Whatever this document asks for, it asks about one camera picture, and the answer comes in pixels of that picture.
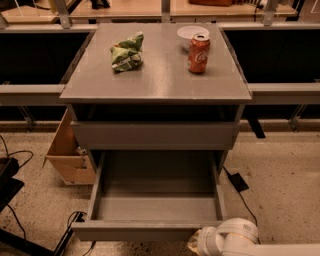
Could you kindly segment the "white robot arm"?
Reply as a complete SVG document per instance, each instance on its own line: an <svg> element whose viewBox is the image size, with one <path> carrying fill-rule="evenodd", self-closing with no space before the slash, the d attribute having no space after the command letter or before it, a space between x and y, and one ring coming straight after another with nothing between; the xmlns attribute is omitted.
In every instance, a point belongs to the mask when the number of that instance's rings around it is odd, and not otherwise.
<svg viewBox="0 0 320 256"><path fill-rule="evenodd" d="M188 248L198 256L320 256L319 244L263 245L258 239L254 223L232 218L196 231Z"/></svg>

